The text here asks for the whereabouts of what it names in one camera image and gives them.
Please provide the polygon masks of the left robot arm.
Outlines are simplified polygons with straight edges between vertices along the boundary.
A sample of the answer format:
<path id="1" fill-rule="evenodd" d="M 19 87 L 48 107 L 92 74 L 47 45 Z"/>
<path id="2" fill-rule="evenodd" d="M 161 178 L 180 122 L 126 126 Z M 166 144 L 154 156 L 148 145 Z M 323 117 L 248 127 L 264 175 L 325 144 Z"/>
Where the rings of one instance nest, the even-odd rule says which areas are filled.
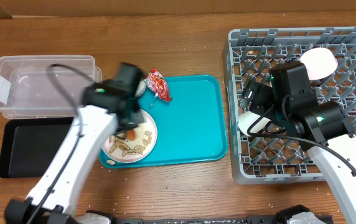
<path id="1" fill-rule="evenodd" d="M 86 87 L 79 103 L 57 80 L 51 64 L 49 81 L 75 113 L 68 133 L 49 167 L 25 200 L 10 200 L 6 223 L 75 223 L 78 198 L 101 145 L 111 136 L 144 122 L 135 96 L 144 72 L 122 62 L 111 80 Z"/>

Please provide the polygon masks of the pink plate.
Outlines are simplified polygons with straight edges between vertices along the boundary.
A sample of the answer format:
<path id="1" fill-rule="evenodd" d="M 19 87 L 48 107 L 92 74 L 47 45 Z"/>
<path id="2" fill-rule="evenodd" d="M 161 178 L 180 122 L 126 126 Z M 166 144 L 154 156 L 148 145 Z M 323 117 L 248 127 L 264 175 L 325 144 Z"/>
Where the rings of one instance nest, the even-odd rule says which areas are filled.
<path id="1" fill-rule="evenodd" d="M 157 126 L 149 113 L 141 110 L 144 122 L 137 128 L 111 135 L 103 143 L 101 151 L 109 160 L 121 163 L 133 163 L 144 159 L 154 148 L 157 141 Z"/>

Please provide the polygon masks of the orange carrot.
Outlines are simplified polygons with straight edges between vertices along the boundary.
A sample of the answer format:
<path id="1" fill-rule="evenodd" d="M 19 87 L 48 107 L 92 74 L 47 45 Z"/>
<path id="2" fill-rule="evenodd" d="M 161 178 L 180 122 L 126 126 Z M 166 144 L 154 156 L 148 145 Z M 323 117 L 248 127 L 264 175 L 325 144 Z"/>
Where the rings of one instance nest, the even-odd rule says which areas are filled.
<path id="1" fill-rule="evenodd" d="M 126 131 L 126 139 L 129 141 L 134 141 L 136 139 L 136 133 L 133 129 Z"/>

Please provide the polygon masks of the white cup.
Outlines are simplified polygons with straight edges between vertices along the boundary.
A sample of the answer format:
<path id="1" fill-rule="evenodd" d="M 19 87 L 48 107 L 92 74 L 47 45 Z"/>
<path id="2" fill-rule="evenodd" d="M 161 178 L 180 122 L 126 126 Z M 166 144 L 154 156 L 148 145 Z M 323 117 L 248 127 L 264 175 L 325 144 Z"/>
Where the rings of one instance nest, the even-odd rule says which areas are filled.
<path id="1" fill-rule="evenodd" d="M 260 118 L 261 116 L 255 113 L 252 113 L 251 111 L 247 111 L 238 117 L 238 128 L 239 130 L 245 134 L 246 136 L 249 136 L 247 130 L 248 128 L 253 124 L 256 123 L 252 129 L 250 130 L 251 133 L 257 133 L 264 129 L 264 127 L 270 122 L 270 119 L 268 118 L 262 118 L 259 122 L 256 120 Z"/>

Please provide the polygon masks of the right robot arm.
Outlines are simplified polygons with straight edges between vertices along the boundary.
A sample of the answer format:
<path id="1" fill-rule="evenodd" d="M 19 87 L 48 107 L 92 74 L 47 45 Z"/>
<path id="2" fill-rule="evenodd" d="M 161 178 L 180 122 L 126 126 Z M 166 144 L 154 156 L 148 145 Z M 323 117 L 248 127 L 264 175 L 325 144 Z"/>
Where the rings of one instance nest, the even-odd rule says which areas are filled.
<path id="1" fill-rule="evenodd" d="M 238 127 L 258 138 L 297 141 L 317 166 L 347 223 L 356 223 L 356 135 L 343 107 L 318 103 L 311 81 L 328 77 L 337 63 L 288 61 L 270 69 L 269 84 L 247 78 L 247 111 Z"/>

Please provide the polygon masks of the white napkin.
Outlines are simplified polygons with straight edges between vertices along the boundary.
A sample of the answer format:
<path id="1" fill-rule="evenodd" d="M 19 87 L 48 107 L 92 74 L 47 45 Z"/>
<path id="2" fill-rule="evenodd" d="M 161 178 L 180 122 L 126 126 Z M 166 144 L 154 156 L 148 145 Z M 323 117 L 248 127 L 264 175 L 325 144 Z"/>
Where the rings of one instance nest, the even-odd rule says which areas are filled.
<path id="1" fill-rule="evenodd" d="M 144 94 L 144 92 L 146 91 L 146 83 L 144 80 L 141 80 L 138 84 L 138 88 L 135 92 L 135 97 L 139 98 L 140 96 L 142 96 Z"/>

